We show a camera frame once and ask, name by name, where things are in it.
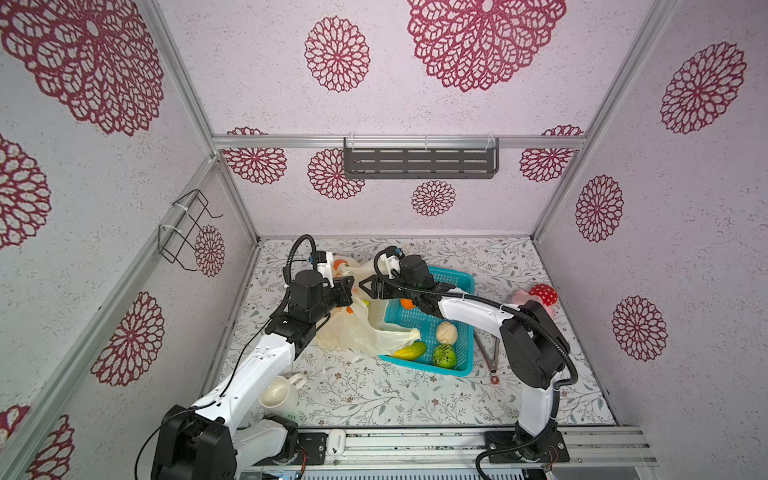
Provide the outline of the yellow orange-print plastic bag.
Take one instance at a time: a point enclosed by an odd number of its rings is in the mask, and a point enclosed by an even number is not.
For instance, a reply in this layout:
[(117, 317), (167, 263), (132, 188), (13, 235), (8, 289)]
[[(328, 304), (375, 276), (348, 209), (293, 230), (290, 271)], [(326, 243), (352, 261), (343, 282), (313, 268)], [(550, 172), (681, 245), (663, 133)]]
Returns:
[(354, 278), (352, 304), (332, 312), (328, 323), (316, 334), (318, 347), (379, 356), (391, 355), (421, 340), (418, 329), (385, 322), (388, 301), (372, 299), (359, 288), (360, 281), (374, 274), (372, 261), (360, 264), (351, 257), (337, 256), (332, 272), (334, 278)]

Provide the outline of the yellow green mango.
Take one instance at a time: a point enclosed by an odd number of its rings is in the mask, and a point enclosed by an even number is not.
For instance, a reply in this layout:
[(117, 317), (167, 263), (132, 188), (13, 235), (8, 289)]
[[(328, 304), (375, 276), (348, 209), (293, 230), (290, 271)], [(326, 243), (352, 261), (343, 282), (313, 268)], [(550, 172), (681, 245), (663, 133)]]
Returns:
[(398, 360), (415, 361), (427, 352), (427, 345), (422, 341), (415, 341), (411, 345), (403, 347), (392, 354)]

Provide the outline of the green guava fruit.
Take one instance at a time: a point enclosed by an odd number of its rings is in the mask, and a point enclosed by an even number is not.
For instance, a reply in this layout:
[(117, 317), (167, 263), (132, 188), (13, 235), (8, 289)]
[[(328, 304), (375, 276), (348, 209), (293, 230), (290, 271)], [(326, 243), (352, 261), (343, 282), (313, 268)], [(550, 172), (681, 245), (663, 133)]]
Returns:
[(454, 369), (458, 359), (453, 346), (451, 344), (439, 344), (433, 350), (432, 363), (441, 369)]

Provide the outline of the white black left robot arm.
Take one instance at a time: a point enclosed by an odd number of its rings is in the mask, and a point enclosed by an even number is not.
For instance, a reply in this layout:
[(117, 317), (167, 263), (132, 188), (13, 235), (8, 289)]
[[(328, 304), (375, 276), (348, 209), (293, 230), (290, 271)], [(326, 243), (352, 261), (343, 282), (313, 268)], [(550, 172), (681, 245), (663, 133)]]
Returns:
[(271, 414), (245, 427), (258, 398), (306, 349), (332, 316), (352, 304), (354, 279), (334, 277), (331, 253), (304, 234), (282, 269), (284, 296), (246, 343), (231, 374), (184, 407), (169, 409), (150, 434), (156, 446), (150, 479), (237, 479), (265, 459), (291, 459), (297, 426)]

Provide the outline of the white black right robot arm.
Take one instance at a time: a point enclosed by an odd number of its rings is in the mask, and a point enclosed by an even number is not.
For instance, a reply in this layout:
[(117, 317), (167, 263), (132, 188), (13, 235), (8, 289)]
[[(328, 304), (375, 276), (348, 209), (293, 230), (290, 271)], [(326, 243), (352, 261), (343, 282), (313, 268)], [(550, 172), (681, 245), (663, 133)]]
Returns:
[(373, 299), (406, 299), (424, 314), (455, 320), (501, 341), (512, 373), (521, 382), (521, 405), (510, 440), (488, 439), (475, 459), (528, 463), (553, 461), (558, 452), (560, 393), (579, 380), (568, 341), (543, 304), (501, 303), (437, 281), (419, 255), (396, 246), (378, 252), (374, 274), (360, 282)]

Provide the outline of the teal plastic basket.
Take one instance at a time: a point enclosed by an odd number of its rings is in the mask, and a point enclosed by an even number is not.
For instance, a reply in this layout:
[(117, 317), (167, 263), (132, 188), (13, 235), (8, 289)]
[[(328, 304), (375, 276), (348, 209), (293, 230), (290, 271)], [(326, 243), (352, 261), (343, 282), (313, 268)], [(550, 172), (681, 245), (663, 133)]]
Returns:
[[(432, 375), (466, 377), (471, 372), (474, 363), (472, 326), (454, 319), (438, 319), (416, 307), (408, 309), (399, 300), (388, 301), (383, 320), (386, 326), (417, 329), (421, 336), (420, 341), (426, 346), (426, 351), (415, 360), (382, 355), (383, 361)], [(435, 351), (446, 344), (449, 332), (453, 333), (454, 339), (451, 348), (443, 351), (446, 360), (436, 363)]]

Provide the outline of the white ceramic mug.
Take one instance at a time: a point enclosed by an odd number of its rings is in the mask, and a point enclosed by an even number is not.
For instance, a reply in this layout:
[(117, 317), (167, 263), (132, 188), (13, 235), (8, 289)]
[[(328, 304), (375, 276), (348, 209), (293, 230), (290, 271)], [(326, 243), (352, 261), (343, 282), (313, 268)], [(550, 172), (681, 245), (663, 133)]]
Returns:
[(303, 373), (296, 373), (289, 378), (278, 376), (259, 396), (259, 405), (267, 414), (296, 416), (299, 392), (306, 383), (307, 376)]

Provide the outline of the metal tongs red tip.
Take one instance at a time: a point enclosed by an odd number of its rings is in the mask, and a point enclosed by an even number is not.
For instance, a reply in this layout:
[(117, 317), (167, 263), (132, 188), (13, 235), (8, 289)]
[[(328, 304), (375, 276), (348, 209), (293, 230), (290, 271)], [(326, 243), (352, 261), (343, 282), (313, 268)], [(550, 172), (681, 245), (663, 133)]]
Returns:
[(500, 383), (500, 379), (498, 377), (497, 371), (498, 371), (498, 364), (499, 364), (499, 357), (500, 357), (500, 339), (494, 338), (493, 339), (493, 349), (489, 350), (484, 346), (481, 339), (476, 336), (474, 338), (475, 344), (477, 348), (480, 351), (480, 354), (490, 372), (490, 382), (492, 385), (498, 385)]

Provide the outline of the pink plush mushroom toy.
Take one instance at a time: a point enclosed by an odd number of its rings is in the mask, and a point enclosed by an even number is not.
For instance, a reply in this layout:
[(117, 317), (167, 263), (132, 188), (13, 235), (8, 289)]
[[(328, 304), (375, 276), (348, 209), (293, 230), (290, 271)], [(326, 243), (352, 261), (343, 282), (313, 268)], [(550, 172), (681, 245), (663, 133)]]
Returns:
[(516, 290), (508, 297), (506, 303), (524, 305), (528, 301), (535, 301), (543, 306), (551, 318), (555, 318), (555, 306), (558, 299), (559, 295), (552, 286), (548, 284), (536, 284), (529, 290)]

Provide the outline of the grey wall shelf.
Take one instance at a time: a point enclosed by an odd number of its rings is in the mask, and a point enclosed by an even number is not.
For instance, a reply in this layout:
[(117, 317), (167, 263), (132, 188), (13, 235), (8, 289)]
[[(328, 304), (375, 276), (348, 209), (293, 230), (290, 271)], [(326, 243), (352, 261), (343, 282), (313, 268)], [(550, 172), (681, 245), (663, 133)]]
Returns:
[(342, 149), (344, 174), (355, 180), (486, 180), (499, 171), (493, 137), (479, 140), (354, 140)]

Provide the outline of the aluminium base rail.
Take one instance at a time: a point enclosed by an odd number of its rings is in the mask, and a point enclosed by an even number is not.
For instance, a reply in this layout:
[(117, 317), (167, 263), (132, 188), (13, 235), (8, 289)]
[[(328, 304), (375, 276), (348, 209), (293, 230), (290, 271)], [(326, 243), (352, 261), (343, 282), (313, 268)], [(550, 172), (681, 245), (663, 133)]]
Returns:
[(517, 441), (511, 427), (303, 428), (308, 470), (409, 470), (475, 468), (653, 468), (658, 465), (638, 427), (559, 426), (544, 440), (510, 450)]

